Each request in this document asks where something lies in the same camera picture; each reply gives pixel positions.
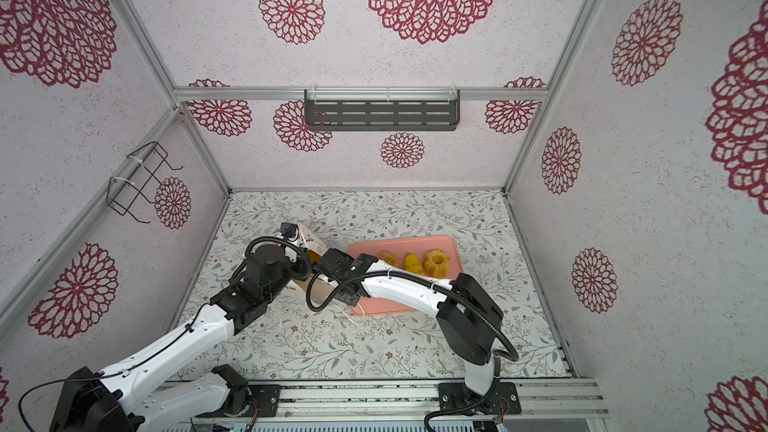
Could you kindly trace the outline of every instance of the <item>wire rack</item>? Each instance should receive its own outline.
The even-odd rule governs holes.
[[[146,156],[144,158],[140,158],[138,155],[142,152],[146,151]],[[150,169],[147,167],[147,160],[152,156],[152,152],[158,155],[160,158],[159,163],[155,166],[155,168]],[[131,211],[130,208],[133,206],[133,204],[136,203],[136,200],[139,197],[142,197],[144,200],[146,200],[149,204],[155,204],[154,200],[150,200],[149,197],[147,197],[144,194],[144,189],[147,187],[147,184],[152,182],[152,180],[155,180],[158,185],[162,183],[161,180],[158,179],[157,172],[162,167],[163,164],[168,166],[170,170],[181,170],[182,167],[173,167],[170,163],[168,163],[168,152],[160,145],[159,142],[152,141],[148,142],[138,149],[132,151],[130,154],[126,156],[127,158],[132,158],[133,160],[137,161],[141,168],[146,170],[149,173],[149,177],[147,177],[147,180],[144,181],[143,184],[141,184],[140,187],[136,187],[136,182],[134,182],[132,177],[136,175],[136,172],[138,172],[141,168],[136,168],[128,177],[110,177],[109,178],[109,184],[107,184],[107,206],[109,206],[112,210],[120,214],[121,216],[125,216],[128,214],[129,216],[133,217],[136,222],[141,222],[142,224],[149,224],[151,221],[145,221],[139,219],[139,217],[135,216]],[[112,195],[112,185],[117,182],[124,182],[126,185],[130,186],[133,190],[136,191],[136,195],[133,196],[133,198],[130,200],[127,206],[123,205],[118,201],[118,196],[120,195],[120,190],[122,187],[118,188],[118,191]]]

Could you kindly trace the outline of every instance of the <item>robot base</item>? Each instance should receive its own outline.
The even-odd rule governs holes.
[[[251,398],[256,399],[261,406],[257,417],[275,417],[275,414],[277,414],[277,406],[280,403],[280,390],[282,387],[279,385],[249,385],[248,388],[250,389]],[[251,416],[253,414],[253,405],[249,404],[242,415]],[[226,418],[231,416],[226,415],[223,409],[218,409],[207,414],[200,414],[197,417]]]
[[[437,390],[440,397],[440,410],[461,408],[478,399],[478,396],[467,389],[462,382],[439,384]],[[509,403],[509,410],[506,410],[507,404],[500,398],[506,399]],[[501,415],[502,404],[504,404],[504,414],[506,415],[518,415],[522,412],[518,390],[512,382],[501,382],[493,395],[475,408],[475,412],[486,415]],[[467,411],[464,412],[464,415],[474,414]]]

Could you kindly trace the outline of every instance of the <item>robotic arm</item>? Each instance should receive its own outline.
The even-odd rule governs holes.
[[[190,360],[261,317],[292,279],[305,281],[313,272],[306,297],[314,311],[334,298],[354,306],[360,297],[372,297],[435,317],[448,346],[465,361],[465,386],[471,396],[489,394],[498,382],[498,359],[496,369],[492,360],[498,354],[493,347],[497,338],[508,350],[506,356],[517,360],[500,331],[503,313],[471,276],[460,274],[455,281],[424,278],[372,255],[352,258],[328,249],[302,225],[284,222],[280,235],[252,241],[230,285],[192,320],[97,373],[82,368],[72,374],[64,382],[50,432],[154,432],[205,412],[244,414],[249,407],[248,381],[229,365],[186,385],[154,391]],[[321,256],[314,268],[306,251]],[[339,285],[321,306],[315,306],[312,286],[322,274]]]

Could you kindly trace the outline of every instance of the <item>cable tie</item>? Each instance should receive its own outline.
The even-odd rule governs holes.
[[[123,177],[112,177],[112,180],[122,180],[123,182],[128,182],[128,183],[129,183],[129,184],[131,184],[132,186],[136,186],[136,182],[132,182],[132,181],[128,180],[127,178],[123,178]]]

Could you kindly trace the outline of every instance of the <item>black cable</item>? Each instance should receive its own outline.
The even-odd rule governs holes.
[[[474,315],[477,316],[483,323],[485,323],[486,326],[488,326],[489,329],[491,329],[491,332],[493,332],[494,336],[502,342],[502,345],[505,349],[507,349],[508,357],[513,362],[520,359],[520,356],[518,355],[518,352],[514,349],[514,346],[512,345],[512,342],[509,341],[506,335],[499,330],[490,320],[488,320],[487,317],[485,317],[485,313],[481,311],[476,305],[471,303],[469,300],[465,299],[461,295],[455,293],[454,291],[444,288],[440,285],[436,285],[434,282],[430,282],[426,280],[425,278],[421,278],[414,274],[409,274],[408,272],[400,272],[400,271],[381,271],[381,272],[368,272],[361,275],[356,275],[355,277],[348,278],[347,280],[341,282],[336,288],[334,288],[331,293],[326,297],[326,300],[319,306],[315,306],[312,303],[311,293],[312,293],[312,285],[315,283],[315,280],[317,280],[317,277],[320,274],[315,274],[314,277],[312,277],[312,280],[310,281],[309,285],[306,288],[306,304],[309,306],[310,310],[314,312],[320,312],[325,307],[328,306],[328,304],[333,300],[333,298],[336,296],[336,294],[339,293],[341,289],[346,287],[347,285],[354,284],[355,282],[361,282],[366,280],[367,278],[371,277],[398,277],[398,278],[404,278],[405,280],[409,280],[411,282],[415,282],[417,284],[423,285],[424,287],[430,288],[431,290],[438,292],[440,294],[445,295],[447,298],[456,301],[457,303],[460,303],[463,305],[467,310],[472,312]]]
[[[21,398],[18,399],[18,416],[20,418],[22,418],[22,422],[24,422],[24,425],[27,426],[27,429],[29,429],[29,432],[34,432],[34,429],[32,428],[31,425],[29,425],[29,422],[27,421],[27,417],[24,415],[24,409],[22,408],[22,402],[24,401],[24,398],[29,395],[30,392],[33,392],[33,391],[35,391],[35,390],[37,390],[39,388],[43,388],[43,387],[45,387],[47,385],[60,384],[61,382],[91,382],[92,380],[109,379],[109,378],[112,378],[112,377],[117,377],[119,375],[122,375],[125,372],[130,372],[133,369],[139,368],[142,365],[144,365],[147,362],[149,362],[150,360],[156,358],[159,354],[161,354],[161,353],[165,352],[166,350],[168,350],[168,347],[170,347],[171,345],[175,344],[180,338],[182,338],[184,336],[184,334],[186,334],[187,332],[191,333],[193,331],[193,329],[191,328],[192,324],[194,324],[194,322],[197,321],[197,317],[200,315],[200,311],[202,311],[203,307],[205,307],[206,305],[207,304],[203,304],[203,305],[200,306],[199,309],[197,309],[197,313],[195,314],[194,318],[192,319],[192,322],[190,322],[187,325],[186,329],[183,332],[181,332],[180,334],[178,334],[178,336],[176,336],[176,338],[174,340],[169,342],[168,345],[166,345],[162,349],[160,349],[157,352],[155,352],[154,354],[152,354],[151,357],[146,358],[145,360],[142,360],[141,362],[139,362],[136,365],[130,366],[130,368],[127,369],[127,370],[121,370],[119,372],[115,372],[114,374],[102,375],[101,377],[94,377],[94,378],[90,378],[90,379],[57,379],[57,380],[51,380],[50,382],[45,382],[44,384],[35,385],[33,388],[31,388],[31,389],[27,390],[26,392],[24,392],[24,394],[22,394]]]
[[[298,257],[301,258],[302,262],[304,262],[304,267],[306,268],[306,276],[304,277],[304,280],[308,279],[310,275],[312,275],[312,259],[310,259],[310,256],[301,250],[301,248],[293,245],[282,237],[271,237],[269,235],[264,235],[263,237],[255,238],[249,242],[247,247],[245,247],[246,258],[254,251],[256,244],[261,242],[272,242],[275,244],[285,245],[286,247],[290,248],[296,253]],[[230,277],[230,284],[236,283],[240,280],[240,275],[243,273],[244,269],[245,261],[242,261],[242,263],[238,265],[237,269],[235,269],[235,271],[232,273],[232,277]]]
[[[436,432],[435,429],[432,428],[432,426],[429,425],[429,421],[431,419],[434,419],[436,417],[441,417],[443,415],[455,415],[460,414],[461,412],[465,412],[466,410],[472,410],[485,402],[487,399],[489,399],[493,393],[496,391],[496,387],[498,387],[498,383],[502,380],[500,379],[501,371],[502,371],[502,365],[501,360],[499,360],[499,356],[496,355],[497,351],[494,350],[494,355],[491,358],[491,360],[494,361],[493,364],[493,381],[491,382],[491,387],[488,388],[488,391],[485,392],[485,395],[483,395],[481,398],[475,400],[471,404],[467,404],[464,407],[455,408],[451,410],[437,410],[436,412],[430,412],[424,417],[424,427],[427,429],[428,432]]]
[[[485,325],[488,326],[488,328],[491,329],[491,332],[493,332],[494,336],[502,343],[504,348],[507,349],[506,352],[504,350],[495,350],[492,360],[494,360],[494,379],[493,382],[491,382],[491,387],[488,388],[488,390],[485,392],[485,395],[483,395],[481,398],[473,402],[472,404],[466,405],[461,408],[456,408],[452,410],[440,410],[437,412],[430,412],[427,414],[426,417],[424,417],[424,426],[427,428],[428,432],[436,432],[435,429],[430,427],[429,420],[431,418],[439,417],[442,415],[454,415],[454,414],[460,414],[461,412],[464,412],[466,410],[474,409],[478,405],[485,402],[496,390],[496,387],[498,386],[499,381],[501,380],[499,378],[500,370],[501,370],[501,361],[498,359],[499,356],[503,356],[504,358],[511,360],[513,362],[517,361],[519,359],[518,352],[514,349],[514,346],[512,345],[512,342],[507,339],[507,336],[504,335],[504,333],[496,328],[494,324],[488,320],[487,317],[485,317],[485,313],[481,311],[477,306],[475,306],[473,303],[471,303],[469,300],[465,299],[461,295],[455,293],[452,290],[446,289],[440,285],[436,285],[434,282],[430,282],[424,278],[421,278],[414,274],[409,274],[408,272],[400,272],[400,271],[382,271],[382,272],[368,272],[365,274],[360,274],[355,277],[348,278],[345,281],[342,281],[339,285],[334,288],[331,293],[326,297],[326,300],[321,303],[319,307],[315,306],[312,303],[312,286],[315,283],[315,280],[317,280],[318,276],[320,274],[315,274],[314,277],[312,277],[312,280],[307,285],[306,288],[306,304],[309,306],[310,310],[314,312],[320,312],[325,307],[328,306],[328,304],[333,300],[333,298],[336,296],[337,293],[347,285],[353,284],[355,282],[361,282],[366,280],[367,278],[371,277],[398,277],[398,278],[404,278],[405,280],[415,282],[417,284],[423,285],[425,287],[430,288],[431,290],[438,292],[440,294],[444,294],[447,298],[450,298],[453,301],[456,301],[457,303],[460,303],[461,305],[464,305],[464,307],[472,312],[475,316],[477,316],[481,321],[485,323]]]

